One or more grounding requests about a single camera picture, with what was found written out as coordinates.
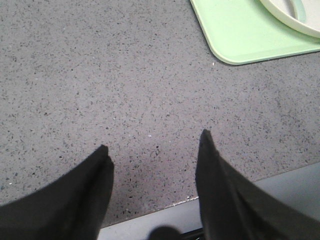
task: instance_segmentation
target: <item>gray speckled countertop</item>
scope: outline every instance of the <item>gray speckled countertop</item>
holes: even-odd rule
[[[319,52],[224,64],[187,0],[4,0],[0,11],[1,205],[101,144],[115,163],[104,226],[187,201],[203,128],[250,180],[319,161]]]

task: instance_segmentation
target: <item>light green tray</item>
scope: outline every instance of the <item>light green tray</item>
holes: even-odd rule
[[[320,51],[320,38],[286,26],[260,0],[191,0],[213,54],[232,65]]]

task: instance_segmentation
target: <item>white plate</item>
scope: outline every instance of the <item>white plate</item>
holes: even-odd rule
[[[291,0],[260,0],[268,11],[287,26],[316,38],[320,38],[320,0],[301,0],[305,22],[295,19]]]

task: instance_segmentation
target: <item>speckled surface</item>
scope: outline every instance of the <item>speckled surface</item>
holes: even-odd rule
[[[100,144],[115,163],[104,226],[192,199],[203,128],[250,180],[319,161],[320,53],[226,65],[187,0],[0,11],[1,205]]]

